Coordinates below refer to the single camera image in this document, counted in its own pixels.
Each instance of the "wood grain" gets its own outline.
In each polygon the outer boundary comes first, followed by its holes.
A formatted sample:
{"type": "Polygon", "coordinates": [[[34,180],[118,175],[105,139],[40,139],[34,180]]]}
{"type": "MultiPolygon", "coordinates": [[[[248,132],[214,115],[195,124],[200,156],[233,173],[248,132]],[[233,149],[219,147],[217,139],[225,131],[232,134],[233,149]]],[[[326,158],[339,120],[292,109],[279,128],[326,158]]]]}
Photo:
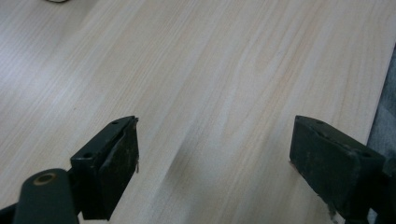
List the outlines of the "wood grain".
{"type": "Polygon", "coordinates": [[[366,141],[395,12],[391,0],[3,0],[0,206],[136,115],[140,173],[110,223],[332,223],[289,165],[294,116],[366,141]]]}

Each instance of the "wooden table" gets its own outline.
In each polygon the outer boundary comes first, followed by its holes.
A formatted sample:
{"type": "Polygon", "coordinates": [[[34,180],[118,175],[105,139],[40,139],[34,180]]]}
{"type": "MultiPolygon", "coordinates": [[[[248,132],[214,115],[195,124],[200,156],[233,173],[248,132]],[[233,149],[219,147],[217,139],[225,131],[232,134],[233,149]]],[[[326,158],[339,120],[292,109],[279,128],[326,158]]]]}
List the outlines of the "wooden table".
{"type": "Polygon", "coordinates": [[[332,223],[289,165],[294,116],[366,141],[396,2],[3,0],[0,31],[1,207],[136,115],[110,223],[332,223]]]}

